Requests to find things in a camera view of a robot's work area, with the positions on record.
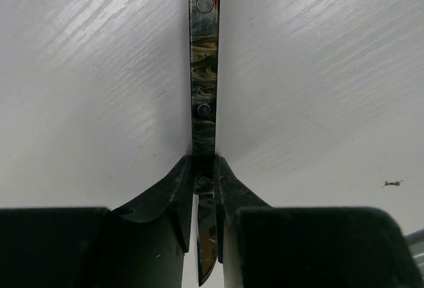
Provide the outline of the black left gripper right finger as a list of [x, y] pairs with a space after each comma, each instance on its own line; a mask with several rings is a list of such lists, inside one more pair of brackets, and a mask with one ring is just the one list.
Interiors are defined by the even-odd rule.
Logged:
[[395, 220], [373, 207], [270, 206], [214, 163], [226, 287], [421, 287]]

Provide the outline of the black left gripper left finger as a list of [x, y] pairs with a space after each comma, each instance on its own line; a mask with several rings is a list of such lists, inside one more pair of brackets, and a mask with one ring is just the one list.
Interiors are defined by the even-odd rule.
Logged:
[[116, 209], [1, 211], [2, 287], [180, 287], [189, 250], [192, 159]]

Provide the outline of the steel table knife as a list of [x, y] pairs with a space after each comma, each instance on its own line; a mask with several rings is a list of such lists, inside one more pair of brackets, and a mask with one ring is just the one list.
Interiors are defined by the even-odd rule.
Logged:
[[203, 285], [218, 258], [214, 173], [220, 0], [189, 0], [189, 68], [197, 272]]

